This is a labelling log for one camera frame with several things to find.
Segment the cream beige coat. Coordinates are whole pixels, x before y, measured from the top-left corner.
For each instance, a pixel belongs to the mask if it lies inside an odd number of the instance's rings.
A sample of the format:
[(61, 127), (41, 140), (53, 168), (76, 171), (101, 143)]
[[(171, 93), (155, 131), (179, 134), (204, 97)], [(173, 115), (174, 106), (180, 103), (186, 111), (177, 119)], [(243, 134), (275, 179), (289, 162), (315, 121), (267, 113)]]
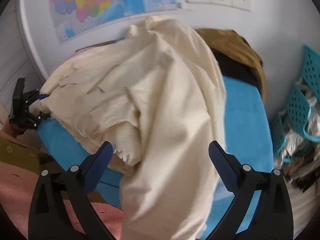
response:
[(225, 143), (226, 91), (201, 36), (149, 17), (127, 38), (83, 51), (41, 88), (33, 113), (54, 117), (83, 148), (112, 144), (123, 239), (195, 239), (218, 181), (208, 147)]

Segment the grey wardrobe door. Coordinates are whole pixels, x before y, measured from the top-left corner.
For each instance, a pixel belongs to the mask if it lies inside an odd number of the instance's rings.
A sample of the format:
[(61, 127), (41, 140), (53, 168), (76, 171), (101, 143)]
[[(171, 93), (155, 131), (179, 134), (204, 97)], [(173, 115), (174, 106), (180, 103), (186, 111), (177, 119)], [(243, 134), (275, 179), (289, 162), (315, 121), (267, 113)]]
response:
[(11, 103), (18, 78), (25, 78), (25, 90), (41, 88), (39, 71), (22, 28), (19, 0), (10, 0), (1, 14), (1, 103)]

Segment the wooden bed headboard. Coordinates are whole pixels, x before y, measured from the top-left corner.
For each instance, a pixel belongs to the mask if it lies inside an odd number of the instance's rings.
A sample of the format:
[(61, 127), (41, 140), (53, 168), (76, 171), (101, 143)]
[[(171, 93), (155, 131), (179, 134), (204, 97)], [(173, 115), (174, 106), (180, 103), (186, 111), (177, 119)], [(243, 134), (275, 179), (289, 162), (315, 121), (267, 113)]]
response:
[(110, 45), (110, 44), (114, 44), (114, 43), (117, 43), (117, 42), (120, 42), (122, 40), (124, 40), (125, 38), (118, 38), (118, 39), (115, 39), (115, 40), (110, 40), (110, 41), (106, 41), (106, 42), (101, 42), (101, 43), (97, 43), (97, 44), (93, 44), (93, 45), (90, 45), (90, 46), (86, 46), (84, 48), (80, 48), (80, 49), (77, 49), (75, 52), (79, 52), (81, 50), (84, 50), (84, 49), (89, 49), (89, 48), (94, 48), (94, 47), (102, 47), (102, 46), (107, 46), (107, 45)]

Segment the blue floral bed sheet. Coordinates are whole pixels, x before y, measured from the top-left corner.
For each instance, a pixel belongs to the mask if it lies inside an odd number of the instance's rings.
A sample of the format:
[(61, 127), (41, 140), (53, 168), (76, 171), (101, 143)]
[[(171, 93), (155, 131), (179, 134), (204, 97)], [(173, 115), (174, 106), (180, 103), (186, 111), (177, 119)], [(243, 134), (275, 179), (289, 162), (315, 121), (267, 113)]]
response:
[[(248, 66), (211, 50), (221, 69), (227, 92), (227, 152), (255, 170), (270, 172), (273, 168), (272, 142), (257, 81)], [(63, 168), (81, 163), (88, 155), (55, 119), (44, 121), (38, 133), (49, 153)]]

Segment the teal plastic basket rack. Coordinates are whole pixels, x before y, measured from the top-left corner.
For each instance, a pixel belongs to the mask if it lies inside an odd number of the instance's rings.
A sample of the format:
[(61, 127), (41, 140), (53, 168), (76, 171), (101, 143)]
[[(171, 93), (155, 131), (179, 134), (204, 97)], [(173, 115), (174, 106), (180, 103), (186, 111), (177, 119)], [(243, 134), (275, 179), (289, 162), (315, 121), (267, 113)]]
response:
[[(316, 99), (319, 99), (319, 54), (312, 48), (304, 46), (302, 81), (311, 89)], [(270, 123), (273, 153), (277, 157), (285, 147), (287, 140), (284, 135), (284, 120), (288, 120), (293, 130), (301, 137), (311, 142), (319, 143), (319, 136), (313, 136), (307, 131), (311, 116), (311, 105), (308, 103), (302, 89), (294, 85), (285, 105), (285, 113), (278, 114)]]

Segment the brown folded garment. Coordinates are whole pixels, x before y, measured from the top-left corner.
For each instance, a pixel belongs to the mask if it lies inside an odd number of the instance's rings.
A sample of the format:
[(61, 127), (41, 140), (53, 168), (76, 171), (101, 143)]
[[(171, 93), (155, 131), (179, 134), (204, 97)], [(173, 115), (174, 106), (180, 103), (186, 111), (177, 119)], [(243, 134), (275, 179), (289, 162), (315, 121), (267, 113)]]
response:
[(267, 81), (263, 70), (263, 61), (246, 39), (232, 29), (200, 28), (196, 29), (196, 32), (204, 39), (209, 48), (248, 66), (257, 81), (262, 101), (266, 102)]

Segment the colourful wall map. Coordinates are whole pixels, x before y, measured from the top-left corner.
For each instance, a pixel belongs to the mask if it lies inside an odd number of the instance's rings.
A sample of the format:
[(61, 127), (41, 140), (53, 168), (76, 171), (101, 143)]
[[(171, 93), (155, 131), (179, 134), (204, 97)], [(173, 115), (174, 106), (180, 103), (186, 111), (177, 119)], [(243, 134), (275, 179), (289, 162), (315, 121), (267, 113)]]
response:
[(180, 0), (49, 0), (59, 43), (112, 21), (177, 10)]

